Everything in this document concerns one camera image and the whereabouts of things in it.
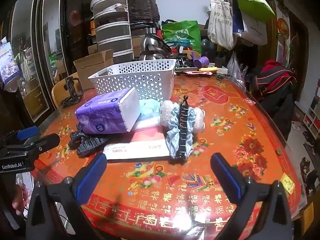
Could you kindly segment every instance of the teal bag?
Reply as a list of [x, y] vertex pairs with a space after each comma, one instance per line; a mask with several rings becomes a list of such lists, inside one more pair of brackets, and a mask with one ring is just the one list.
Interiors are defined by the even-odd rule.
[[275, 13], [266, 0], [237, 0], [242, 12], [248, 14], [253, 19], [266, 23], [275, 17]]
[[202, 53], [201, 37], [197, 21], [182, 21], [162, 25], [164, 41], [185, 41], [189, 40], [192, 49]]

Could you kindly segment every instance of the perforated basket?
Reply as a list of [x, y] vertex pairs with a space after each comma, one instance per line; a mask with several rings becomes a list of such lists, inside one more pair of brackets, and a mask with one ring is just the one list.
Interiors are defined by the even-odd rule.
[[127, 62], [104, 68], [88, 77], [99, 95], [136, 88], [139, 99], [170, 100], [176, 59]]

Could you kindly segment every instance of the table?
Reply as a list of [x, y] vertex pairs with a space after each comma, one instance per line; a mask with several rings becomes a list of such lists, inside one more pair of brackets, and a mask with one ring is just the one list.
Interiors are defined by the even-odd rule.
[[[94, 95], [95, 90], [88, 90], [82, 101]], [[288, 196], [293, 213], [300, 200], [298, 178], [273, 123], [259, 110], [259, 104], [231, 81], [215, 77], [175, 76], [171, 100], [181, 101], [184, 95], [189, 96], [189, 106], [206, 112], [205, 130], [197, 135], [190, 158], [184, 165], [147, 160], [109, 163], [90, 200], [82, 206], [94, 226], [127, 239], [181, 238], [180, 230], [197, 217], [208, 224], [205, 238], [214, 238], [236, 208], [211, 171], [210, 157], [215, 152], [245, 176], [262, 183], [271, 184], [286, 173], [296, 186]], [[74, 111], [80, 105], [62, 110], [46, 130], [45, 134], [57, 133], [61, 142], [35, 162], [32, 174], [37, 179], [61, 182], [75, 176], [92, 159], [80, 159], [68, 148], [69, 133], [77, 124]], [[249, 235], [260, 207], [257, 203], [241, 238]], [[196, 230], [193, 236], [200, 233]]]

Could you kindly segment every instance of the purple tissue pack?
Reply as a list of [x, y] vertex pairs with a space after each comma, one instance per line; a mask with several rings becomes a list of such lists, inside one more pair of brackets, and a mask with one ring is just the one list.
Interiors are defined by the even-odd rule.
[[87, 134], [130, 132], [141, 114], [135, 88], [96, 96], [79, 107], [76, 117]]

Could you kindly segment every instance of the green tote bag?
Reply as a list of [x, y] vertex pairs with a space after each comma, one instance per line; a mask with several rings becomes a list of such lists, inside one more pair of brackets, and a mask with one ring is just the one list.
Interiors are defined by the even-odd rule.
[[182, 21], [162, 25], [164, 41], [185, 41], [189, 40], [192, 49], [202, 53], [201, 37], [197, 21]]
[[245, 12], [253, 19], [266, 23], [275, 17], [275, 13], [266, 0], [237, 0], [241, 11]]

